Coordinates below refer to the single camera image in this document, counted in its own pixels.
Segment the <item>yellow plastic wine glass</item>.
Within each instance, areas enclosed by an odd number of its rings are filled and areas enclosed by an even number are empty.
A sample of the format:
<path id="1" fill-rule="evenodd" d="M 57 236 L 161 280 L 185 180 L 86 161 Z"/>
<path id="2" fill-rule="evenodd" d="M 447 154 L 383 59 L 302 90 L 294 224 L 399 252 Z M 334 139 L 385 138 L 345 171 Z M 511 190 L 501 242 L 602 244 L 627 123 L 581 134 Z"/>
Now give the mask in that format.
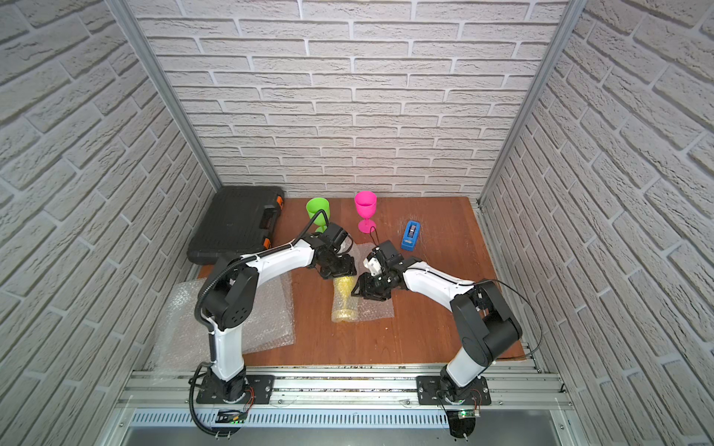
<path id="1" fill-rule="evenodd" d="M 333 281 L 334 298 L 331 315 L 333 323 L 354 323 L 358 320 L 359 298 L 351 295 L 356 283 L 356 276 L 343 276 Z"/>

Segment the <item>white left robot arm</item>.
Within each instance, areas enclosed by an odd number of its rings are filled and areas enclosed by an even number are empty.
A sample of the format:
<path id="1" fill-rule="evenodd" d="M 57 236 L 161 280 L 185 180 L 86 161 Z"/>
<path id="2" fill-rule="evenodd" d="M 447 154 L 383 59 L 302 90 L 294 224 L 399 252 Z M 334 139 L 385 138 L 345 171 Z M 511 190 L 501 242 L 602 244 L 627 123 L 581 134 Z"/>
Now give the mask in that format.
<path id="1" fill-rule="evenodd" d="M 294 269 L 316 269 L 332 280 L 356 274 L 354 257 L 339 245 L 301 239 L 217 265 L 206 280 L 194 308 L 194 317 L 209 332 L 210 370 L 222 383 L 245 371 L 242 324 L 251 315 L 256 294 L 266 282 Z"/>

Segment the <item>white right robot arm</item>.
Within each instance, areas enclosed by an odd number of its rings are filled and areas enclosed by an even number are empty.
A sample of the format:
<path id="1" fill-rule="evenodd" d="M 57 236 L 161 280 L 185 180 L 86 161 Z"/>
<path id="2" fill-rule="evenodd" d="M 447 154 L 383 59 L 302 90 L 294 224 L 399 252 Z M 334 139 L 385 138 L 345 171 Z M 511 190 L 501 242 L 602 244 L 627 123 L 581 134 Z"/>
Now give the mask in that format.
<path id="1" fill-rule="evenodd" d="M 368 271 L 351 290 L 354 297 L 385 301 L 400 288 L 425 295 L 451 311 L 461 348 L 444 366 L 446 390 L 464 390 L 522 338 L 522 326 L 493 281 L 470 282 L 438 271 L 417 258 L 391 266 L 364 262 Z"/>

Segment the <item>green plastic wine glass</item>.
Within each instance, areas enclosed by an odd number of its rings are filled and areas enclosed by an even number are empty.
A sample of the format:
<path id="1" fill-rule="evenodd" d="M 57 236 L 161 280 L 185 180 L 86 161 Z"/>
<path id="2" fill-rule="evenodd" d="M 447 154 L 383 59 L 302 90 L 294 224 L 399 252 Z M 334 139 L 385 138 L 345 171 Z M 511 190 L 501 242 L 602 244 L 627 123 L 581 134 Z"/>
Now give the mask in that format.
<path id="1" fill-rule="evenodd" d="M 306 204 L 306 211 L 310 218 L 311 225 L 316 226 L 316 231 L 324 232 L 327 229 L 330 219 L 329 200 L 323 197 L 312 198 Z"/>

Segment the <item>pink plastic wine glass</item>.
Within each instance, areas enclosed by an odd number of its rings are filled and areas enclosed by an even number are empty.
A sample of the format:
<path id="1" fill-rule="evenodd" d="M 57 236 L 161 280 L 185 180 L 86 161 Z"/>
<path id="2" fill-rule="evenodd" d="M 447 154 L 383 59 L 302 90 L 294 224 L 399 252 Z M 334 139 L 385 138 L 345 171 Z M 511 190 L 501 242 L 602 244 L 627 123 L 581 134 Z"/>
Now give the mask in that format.
<path id="1" fill-rule="evenodd" d="M 376 223 L 372 220 L 377 212 L 377 195 L 372 191 L 360 191 L 354 197 L 355 209 L 362 219 L 358 223 L 358 230 L 364 234 L 370 234 Z"/>

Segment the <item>blue tape dispenser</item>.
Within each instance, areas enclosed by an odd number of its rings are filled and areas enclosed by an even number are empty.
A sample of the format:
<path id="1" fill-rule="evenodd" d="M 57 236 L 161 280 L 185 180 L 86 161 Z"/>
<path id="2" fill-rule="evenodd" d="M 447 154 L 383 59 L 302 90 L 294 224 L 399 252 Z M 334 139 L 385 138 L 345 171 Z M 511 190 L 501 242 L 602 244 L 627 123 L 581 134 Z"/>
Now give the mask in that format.
<path id="1" fill-rule="evenodd" d="M 418 243 L 418 238 L 420 235 L 421 225 L 418 221 L 409 220 L 403 232 L 403 239 L 401 241 L 401 247 L 405 251 L 412 252 Z"/>

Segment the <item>black plastic tool case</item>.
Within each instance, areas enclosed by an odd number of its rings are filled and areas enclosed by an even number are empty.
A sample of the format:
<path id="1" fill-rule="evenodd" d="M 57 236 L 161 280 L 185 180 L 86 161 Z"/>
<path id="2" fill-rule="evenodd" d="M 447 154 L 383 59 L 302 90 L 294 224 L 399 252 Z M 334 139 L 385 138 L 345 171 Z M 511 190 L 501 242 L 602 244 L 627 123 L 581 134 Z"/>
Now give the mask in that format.
<path id="1" fill-rule="evenodd" d="M 189 242 L 187 258 L 213 265 L 223 256 L 252 254 L 271 248 L 284 191 L 277 186 L 224 186 Z"/>

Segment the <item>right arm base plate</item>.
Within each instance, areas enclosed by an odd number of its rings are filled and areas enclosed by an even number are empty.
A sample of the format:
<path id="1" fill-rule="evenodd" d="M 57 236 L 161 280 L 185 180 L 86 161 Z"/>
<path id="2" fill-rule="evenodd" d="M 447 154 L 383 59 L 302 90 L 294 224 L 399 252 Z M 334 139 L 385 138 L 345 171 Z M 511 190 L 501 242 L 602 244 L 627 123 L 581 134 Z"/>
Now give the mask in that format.
<path id="1" fill-rule="evenodd" d="M 488 406 L 492 403 L 490 389 L 484 377 L 479 377 L 462 388 L 447 376 L 419 375 L 416 395 L 422 406 Z"/>

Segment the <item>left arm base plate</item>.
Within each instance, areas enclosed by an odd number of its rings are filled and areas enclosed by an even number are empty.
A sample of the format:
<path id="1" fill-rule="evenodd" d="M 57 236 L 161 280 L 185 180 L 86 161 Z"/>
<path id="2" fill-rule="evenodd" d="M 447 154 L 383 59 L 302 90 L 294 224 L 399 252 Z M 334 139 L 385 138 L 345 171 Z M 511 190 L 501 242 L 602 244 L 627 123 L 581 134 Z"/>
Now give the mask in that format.
<path id="1" fill-rule="evenodd" d="M 212 371 L 199 380 L 199 404 L 268 404 L 273 394 L 274 375 L 236 375 L 222 381 Z"/>

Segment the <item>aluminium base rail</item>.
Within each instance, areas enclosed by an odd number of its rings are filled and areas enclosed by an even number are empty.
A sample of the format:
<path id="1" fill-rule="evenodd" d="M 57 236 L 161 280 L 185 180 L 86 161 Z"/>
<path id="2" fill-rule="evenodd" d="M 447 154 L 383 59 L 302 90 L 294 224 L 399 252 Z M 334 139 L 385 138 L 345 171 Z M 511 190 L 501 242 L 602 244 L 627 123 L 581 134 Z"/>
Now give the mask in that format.
<path id="1" fill-rule="evenodd" d="M 406 427 L 440 429 L 447 416 L 540 411 L 564 420 L 574 404 L 559 375 L 531 362 L 500 362 L 455 398 L 439 390 L 439 365 L 251 367 L 250 397 L 229 404 L 199 395 L 189 401 L 190 372 L 130 375 L 115 405 L 130 427 Z"/>

